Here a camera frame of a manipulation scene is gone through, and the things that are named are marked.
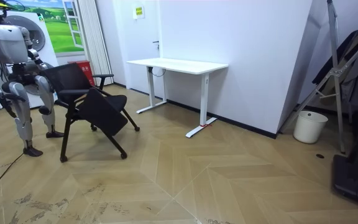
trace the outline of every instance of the standing desk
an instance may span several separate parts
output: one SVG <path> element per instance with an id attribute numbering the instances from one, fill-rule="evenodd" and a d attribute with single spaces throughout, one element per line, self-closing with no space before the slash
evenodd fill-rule
<path id="1" fill-rule="evenodd" d="M 153 82 L 153 67 L 162 68 L 169 71 L 174 72 L 182 72 L 188 73 L 192 75 L 201 75 L 201 111 L 200 111 L 200 125 L 195 129 L 191 130 L 186 134 L 186 137 L 190 138 L 197 132 L 201 131 L 203 128 L 207 127 L 207 125 L 214 122 L 217 118 L 210 118 L 206 120 L 206 108 L 208 103 L 208 85 L 209 85 L 209 74 L 213 71 L 226 68 L 229 65 L 220 64 L 220 63 L 209 63 L 209 62 L 195 62 L 189 60 L 176 60 L 169 58 L 151 58 L 144 60 L 133 60 L 128 61 L 127 63 L 135 64 L 135 65 L 145 65 L 147 67 L 147 79 L 149 81 L 149 90 L 150 90 L 150 106 L 143 108 L 141 110 L 136 111 L 136 113 L 140 114 L 141 112 L 152 109 L 156 106 L 160 106 L 167 102 L 167 97 L 165 96 L 165 81 L 163 78 L 164 90 L 163 90 L 163 99 L 160 103 L 155 103 L 155 95 L 154 95 L 154 82 Z"/>

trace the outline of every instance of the black chair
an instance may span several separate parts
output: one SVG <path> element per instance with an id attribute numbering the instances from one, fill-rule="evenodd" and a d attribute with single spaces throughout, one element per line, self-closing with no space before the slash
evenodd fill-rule
<path id="1" fill-rule="evenodd" d="M 125 150 L 113 136 L 128 123 L 128 119 L 135 127 L 135 131 L 139 131 L 140 128 L 124 109 L 127 97 L 124 95 L 112 96 L 102 90 L 104 79 L 112 75 L 94 76 L 102 78 L 101 88 L 91 86 L 82 69 L 75 63 L 46 69 L 42 71 L 41 75 L 48 78 L 53 89 L 57 92 L 58 100 L 56 104 L 67 108 L 65 132 L 60 153 L 61 162 L 67 161 L 66 148 L 70 125 L 83 119 L 91 123 L 92 130 L 96 130 L 95 126 L 102 130 L 120 151 L 121 158 L 126 159 Z"/>

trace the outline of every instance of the landscape poster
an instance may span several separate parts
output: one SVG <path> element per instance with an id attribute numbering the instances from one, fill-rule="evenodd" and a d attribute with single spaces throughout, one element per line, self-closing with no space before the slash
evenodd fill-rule
<path id="1" fill-rule="evenodd" d="M 55 53 L 84 51 L 82 48 L 74 46 L 62 0 L 19 0 L 19 2 L 25 6 L 25 12 L 43 15 Z M 73 13 L 73 7 L 69 2 L 66 3 L 66 6 L 68 13 Z M 70 22 L 73 29 L 78 30 L 76 21 L 70 19 Z M 76 34 L 76 42 L 81 44 L 78 34 Z"/>

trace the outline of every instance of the door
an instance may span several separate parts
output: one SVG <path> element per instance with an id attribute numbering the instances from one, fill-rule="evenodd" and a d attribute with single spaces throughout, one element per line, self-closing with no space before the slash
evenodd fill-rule
<path id="1" fill-rule="evenodd" d="M 136 9 L 143 7 L 144 18 L 135 19 Z M 122 61 L 128 88 L 149 92 L 147 72 L 144 66 L 129 65 L 128 60 L 140 60 L 160 57 L 158 50 L 158 10 L 156 1 L 116 1 L 117 29 L 122 47 Z M 161 75 L 160 69 L 154 74 Z M 155 95 L 162 97 L 162 77 L 154 77 Z"/>

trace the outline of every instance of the robot leg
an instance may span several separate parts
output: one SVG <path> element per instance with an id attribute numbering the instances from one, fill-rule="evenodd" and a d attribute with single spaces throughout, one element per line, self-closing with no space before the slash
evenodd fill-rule
<path id="1" fill-rule="evenodd" d="M 19 96 L 25 101 L 12 100 L 15 107 L 17 117 L 15 118 L 16 129 L 20 138 L 23 140 L 24 149 L 23 153 L 32 157 L 38 157 L 43 154 L 42 151 L 37 150 L 32 146 L 32 126 L 30 117 L 30 103 L 27 92 L 23 85 L 17 82 L 9 84 L 9 91 L 16 96 Z"/>
<path id="2" fill-rule="evenodd" d="M 38 85 L 41 99 L 44 102 L 44 106 L 41 106 L 39 111 L 42 114 L 44 123 L 48 127 L 46 136 L 47 138 L 61 138 L 63 137 L 63 133 L 55 130 L 55 110 L 53 108 L 55 100 L 53 99 L 53 92 L 51 91 L 49 82 L 45 77 L 37 75 L 35 77 L 35 83 Z"/>

